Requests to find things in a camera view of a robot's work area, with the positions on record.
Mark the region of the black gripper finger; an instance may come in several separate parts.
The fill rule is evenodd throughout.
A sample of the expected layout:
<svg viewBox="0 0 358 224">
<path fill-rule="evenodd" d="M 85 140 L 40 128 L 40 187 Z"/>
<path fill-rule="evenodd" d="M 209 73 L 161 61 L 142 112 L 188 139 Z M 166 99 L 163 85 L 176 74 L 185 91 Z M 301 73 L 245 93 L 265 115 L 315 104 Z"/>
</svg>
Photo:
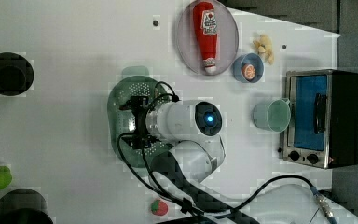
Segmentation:
<svg viewBox="0 0 358 224">
<path fill-rule="evenodd" d="M 127 100 L 123 105 L 121 105 L 119 107 L 120 111 L 125 111 L 125 110 L 132 110 L 132 108 L 135 106 L 135 103 L 129 99 Z"/>
<path fill-rule="evenodd" d="M 124 135 L 121 139 L 130 147 L 136 147 L 137 139 L 132 135 Z"/>
</svg>

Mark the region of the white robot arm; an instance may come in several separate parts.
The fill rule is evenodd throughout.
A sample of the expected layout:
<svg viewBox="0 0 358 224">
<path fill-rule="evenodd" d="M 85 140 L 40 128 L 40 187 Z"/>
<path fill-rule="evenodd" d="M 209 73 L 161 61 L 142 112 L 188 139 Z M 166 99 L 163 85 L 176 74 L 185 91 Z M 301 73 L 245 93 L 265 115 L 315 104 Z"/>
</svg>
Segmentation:
<svg viewBox="0 0 358 224">
<path fill-rule="evenodd" d="M 260 224 L 242 209 L 257 198 L 262 189 L 246 201 L 232 205 L 229 199 L 201 182 L 224 161 L 224 143 L 219 135 L 219 109 L 204 101 L 183 101 L 174 94 L 158 97 L 132 96 L 121 111 L 134 116 L 134 129 L 117 137 L 119 157 L 130 170 L 136 164 L 146 169 L 145 184 L 163 198 L 182 207 L 197 219 L 229 219 L 235 224 Z"/>
</svg>

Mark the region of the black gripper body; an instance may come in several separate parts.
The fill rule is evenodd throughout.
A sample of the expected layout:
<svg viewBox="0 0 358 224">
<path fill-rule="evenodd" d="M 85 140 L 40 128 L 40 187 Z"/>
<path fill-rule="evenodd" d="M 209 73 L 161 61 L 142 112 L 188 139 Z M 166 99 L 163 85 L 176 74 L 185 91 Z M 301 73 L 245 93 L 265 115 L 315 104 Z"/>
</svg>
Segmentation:
<svg viewBox="0 0 358 224">
<path fill-rule="evenodd" d="M 132 96 L 130 98 L 131 113 L 135 118 L 135 129 L 131 137 L 133 149 L 150 148 L 155 138 L 149 133 L 146 127 L 146 115 L 148 113 L 148 97 Z"/>
</svg>

